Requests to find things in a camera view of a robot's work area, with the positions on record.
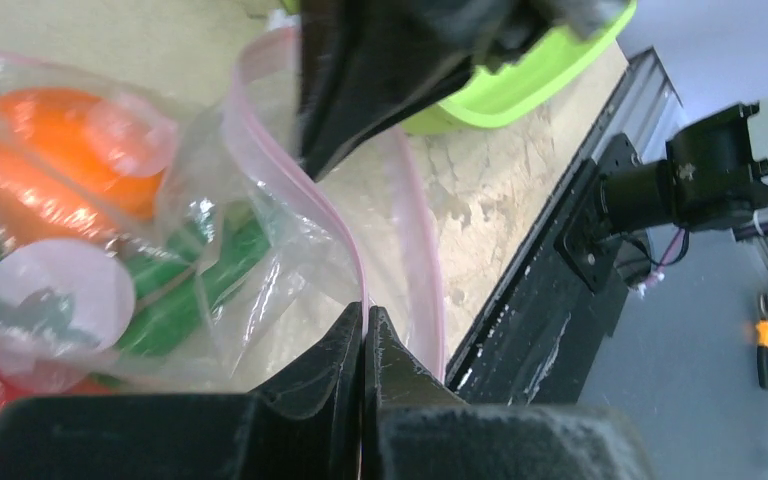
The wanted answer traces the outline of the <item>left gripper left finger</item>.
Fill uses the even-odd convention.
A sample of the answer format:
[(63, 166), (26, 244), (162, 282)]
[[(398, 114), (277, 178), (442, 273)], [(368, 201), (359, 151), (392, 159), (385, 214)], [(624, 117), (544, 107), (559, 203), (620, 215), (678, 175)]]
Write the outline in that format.
[(363, 309), (247, 393), (31, 397), (0, 412), (0, 479), (352, 479)]

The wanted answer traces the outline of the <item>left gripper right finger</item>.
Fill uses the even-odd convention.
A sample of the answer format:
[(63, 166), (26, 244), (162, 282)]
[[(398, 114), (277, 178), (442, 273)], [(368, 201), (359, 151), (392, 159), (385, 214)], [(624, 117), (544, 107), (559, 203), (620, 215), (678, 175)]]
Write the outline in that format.
[(365, 479), (652, 479), (639, 435), (615, 411), (470, 405), (369, 311), (364, 347)]

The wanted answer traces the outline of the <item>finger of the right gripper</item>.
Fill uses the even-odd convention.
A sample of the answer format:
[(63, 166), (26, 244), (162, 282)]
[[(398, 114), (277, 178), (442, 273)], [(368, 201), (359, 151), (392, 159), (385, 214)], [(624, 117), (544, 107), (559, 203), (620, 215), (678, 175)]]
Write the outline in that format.
[(382, 131), (520, 60), (553, 27), (589, 40), (625, 1), (301, 1), (299, 163), (313, 180)]

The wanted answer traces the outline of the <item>clear zip top bag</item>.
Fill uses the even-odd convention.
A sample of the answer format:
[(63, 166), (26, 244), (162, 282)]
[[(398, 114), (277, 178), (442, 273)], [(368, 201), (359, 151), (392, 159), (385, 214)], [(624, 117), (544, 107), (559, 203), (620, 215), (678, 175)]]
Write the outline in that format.
[(443, 281), (432, 215), (409, 142), (391, 128), (324, 183), (291, 152), (297, 34), (262, 35), (239, 57), (226, 96), (199, 113), (69, 66), (0, 52), (0, 95), (34, 87), (133, 95), (179, 125), (152, 219), (114, 238), (162, 245), (192, 222), (256, 220), (263, 258), (193, 334), (162, 357), (37, 358), (140, 390), (245, 389), (319, 340), (349, 304), (387, 308), (398, 338), (435, 377), (445, 372)]

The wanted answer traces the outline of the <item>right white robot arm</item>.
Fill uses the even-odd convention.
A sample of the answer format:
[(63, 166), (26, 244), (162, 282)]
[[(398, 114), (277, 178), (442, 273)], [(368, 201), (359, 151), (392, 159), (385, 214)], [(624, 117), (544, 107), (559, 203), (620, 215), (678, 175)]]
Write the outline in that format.
[[(303, 1), (298, 156), (313, 179), (366, 140), (519, 61), (556, 26), (587, 40), (622, 1)], [(663, 160), (599, 174), (565, 229), (604, 239), (673, 224), (695, 232), (768, 207), (768, 100), (691, 124)]]

